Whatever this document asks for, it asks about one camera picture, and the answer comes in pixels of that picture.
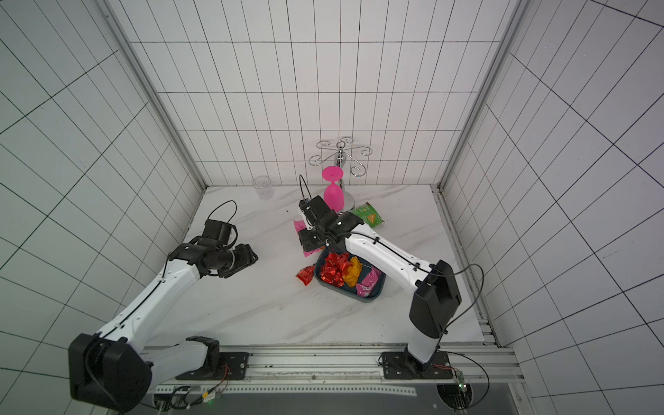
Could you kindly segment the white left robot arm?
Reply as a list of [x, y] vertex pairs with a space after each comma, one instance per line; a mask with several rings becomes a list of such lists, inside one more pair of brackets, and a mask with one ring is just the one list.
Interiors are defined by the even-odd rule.
[[127, 413], [152, 388], [180, 375], [213, 379], [227, 375], [220, 344], [194, 335], [175, 346], [148, 352], [145, 346], [170, 308], [206, 276], [229, 278], [252, 266], [258, 255], [247, 244], [229, 250], [181, 244], [161, 271], [112, 321], [80, 334], [67, 350], [69, 387], [77, 401]]

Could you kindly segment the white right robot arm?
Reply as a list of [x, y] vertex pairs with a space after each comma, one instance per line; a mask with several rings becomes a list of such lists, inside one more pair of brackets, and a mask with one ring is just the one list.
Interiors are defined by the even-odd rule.
[[422, 368], [432, 363], [439, 343], [462, 302], [456, 273], [441, 260], [419, 259], [384, 239], [358, 216], [330, 211], [322, 217], [301, 214], [306, 229], [298, 233], [302, 247], [327, 247], [365, 259], [409, 293], [413, 325], [407, 358]]

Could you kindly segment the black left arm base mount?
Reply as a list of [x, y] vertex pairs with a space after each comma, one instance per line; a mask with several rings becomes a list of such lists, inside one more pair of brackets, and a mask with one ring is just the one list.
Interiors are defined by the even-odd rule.
[[218, 340], [205, 336], [191, 336], [187, 342], [195, 342], [206, 347], [206, 358], [200, 368], [190, 370], [176, 377], [177, 380], [222, 380], [228, 370], [228, 379], [244, 380], [249, 354], [246, 352], [221, 352]]

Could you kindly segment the yellow tea bag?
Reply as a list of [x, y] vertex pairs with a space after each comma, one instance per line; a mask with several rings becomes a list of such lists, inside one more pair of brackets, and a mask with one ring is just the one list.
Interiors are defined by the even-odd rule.
[[344, 283], [350, 287], [354, 288], [361, 276], [363, 269], [363, 263], [357, 258], [352, 257], [349, 262], [346, 264], [342, 272], [342, 279]]

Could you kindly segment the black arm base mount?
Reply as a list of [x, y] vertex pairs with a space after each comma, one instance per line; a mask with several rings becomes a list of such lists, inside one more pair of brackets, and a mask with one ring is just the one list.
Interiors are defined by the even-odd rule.
[[449, 356], [436, 351], [430, 361], [422, 363], [407, 351], [383, 352], [379, 359], [386, 380], [452, 380], [455, 377]]

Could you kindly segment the red tea bag lone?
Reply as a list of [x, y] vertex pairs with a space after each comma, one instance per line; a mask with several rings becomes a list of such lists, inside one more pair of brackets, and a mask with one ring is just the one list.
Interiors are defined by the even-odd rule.
[[337, 266], [324, 265], [319, 273], [321, 280], [328, 285], [340, 288], [345, 285], [342, 270]]

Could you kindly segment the red tea bag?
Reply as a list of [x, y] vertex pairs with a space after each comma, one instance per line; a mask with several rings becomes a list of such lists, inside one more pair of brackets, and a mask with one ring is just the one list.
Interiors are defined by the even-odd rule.
[[309, 285], [314, 279], [316, 266], [306, 266], [297, 273], [297, 278], [305, 285]]
[[344, 273], [349, 267], [352, 266], [349, 254], [347, 252], [338, 254], [330, 252], [324, 261], [324, 269], [332, 271], [340, 271]]

